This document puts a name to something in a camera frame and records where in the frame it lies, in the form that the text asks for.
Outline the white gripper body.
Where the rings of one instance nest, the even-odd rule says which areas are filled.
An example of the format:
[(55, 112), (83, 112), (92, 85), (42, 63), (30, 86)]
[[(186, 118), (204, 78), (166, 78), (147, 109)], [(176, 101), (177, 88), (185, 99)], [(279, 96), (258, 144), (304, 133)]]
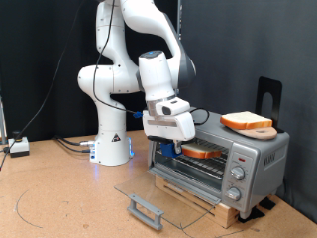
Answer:
[(147, 136), (188, 141), (195, 136), (193, 118), (189, 112), (175, 116), (150, 116), (143, 111), (143, 126)]

